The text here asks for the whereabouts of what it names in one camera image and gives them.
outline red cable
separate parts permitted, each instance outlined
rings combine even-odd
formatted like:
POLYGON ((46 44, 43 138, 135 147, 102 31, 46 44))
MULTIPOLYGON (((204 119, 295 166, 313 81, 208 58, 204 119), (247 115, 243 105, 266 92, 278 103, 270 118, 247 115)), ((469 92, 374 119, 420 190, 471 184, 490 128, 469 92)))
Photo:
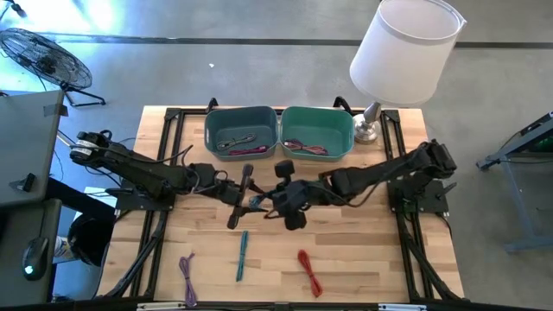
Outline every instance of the red cable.
POLYGON ((316 279, 311 269, 311 263, 309 262, 309 255, 304 250, 297 252, 297 260, 300 261, 305 271, 308 273, 309 279, 311 280, 311 292, 315 297, 322 295, 322 286, 319 281, 316 279))

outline fan stand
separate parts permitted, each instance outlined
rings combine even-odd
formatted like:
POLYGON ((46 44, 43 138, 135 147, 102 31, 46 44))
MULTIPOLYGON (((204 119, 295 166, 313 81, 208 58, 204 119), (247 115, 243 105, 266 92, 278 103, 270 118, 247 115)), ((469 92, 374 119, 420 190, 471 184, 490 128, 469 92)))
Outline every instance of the fan stand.
POLYGON ((96 95, 91 94, 89 92, 84 92, 84 91, 78 90, 78 89, 70 86, 66 82, 61 83, 60 88, 63 91, 63 93, 66 95, 67 100, 69 100, 69 104, 71 104, 72 107, 84 107, 84 106, 89 106, 89 105, 105 105, 104 98, 101 98, 100 96, 96 96, 96 95), (86 96, 89 96, 89 97, 92 97, 92 98, 95 98, 95 99, 99 99, 100 101, 99 102, 86 103, 86 104, 75 104, 75 102, 73 101, 73 99, 71 97, 69 97, 69 94, 67 92, 81 93, 81 94, 84 94, 86 96))

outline teal cable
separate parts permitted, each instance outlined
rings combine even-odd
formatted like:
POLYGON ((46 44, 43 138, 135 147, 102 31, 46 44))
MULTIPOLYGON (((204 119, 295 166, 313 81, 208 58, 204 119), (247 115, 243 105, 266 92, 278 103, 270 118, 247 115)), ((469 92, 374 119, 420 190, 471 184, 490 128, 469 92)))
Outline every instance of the teal cable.
POLYGON ((236 282, 242 281, 244 274, 245 248, 248 246, 248 231, 242 232, 242 242, 240 243, 240 259, 238 260, 238 271, 236 272, 236 282))

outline fan grille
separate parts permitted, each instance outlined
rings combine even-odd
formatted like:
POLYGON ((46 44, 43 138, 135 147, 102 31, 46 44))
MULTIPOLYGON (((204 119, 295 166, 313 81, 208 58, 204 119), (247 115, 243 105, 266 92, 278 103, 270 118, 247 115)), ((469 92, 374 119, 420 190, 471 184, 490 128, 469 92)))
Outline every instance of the fan grille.
POLYGON ((82 90, 92 85, 92 75, 78 58, 53 41, 25 29, 0 32, 0 47, 31 73, 61 86, 82 90))

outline teal bin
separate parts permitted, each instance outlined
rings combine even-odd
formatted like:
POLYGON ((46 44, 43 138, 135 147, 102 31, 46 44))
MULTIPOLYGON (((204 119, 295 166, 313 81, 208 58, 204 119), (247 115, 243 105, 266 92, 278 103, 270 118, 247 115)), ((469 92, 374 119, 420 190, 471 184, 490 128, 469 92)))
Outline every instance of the teal bin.
POLYGON ((206 117, 204 144, 221 161, 263 159, 275 153, 278 142, 277 112, 268 106, 211 111, 206 117), (221 149, 225 144, 231 147, 221 149), (230 155, 233 150, 267 146, 263 153, 230 155))
POLYGON ((289 107, 282 114, 280 143, 287 157, 336 162, 353 148, 353 118, 341 110, 289 107), (328 155, 290 150, 284 146, 284 141, 291 139, 297 139, 306 146, 322 146, 328 155))

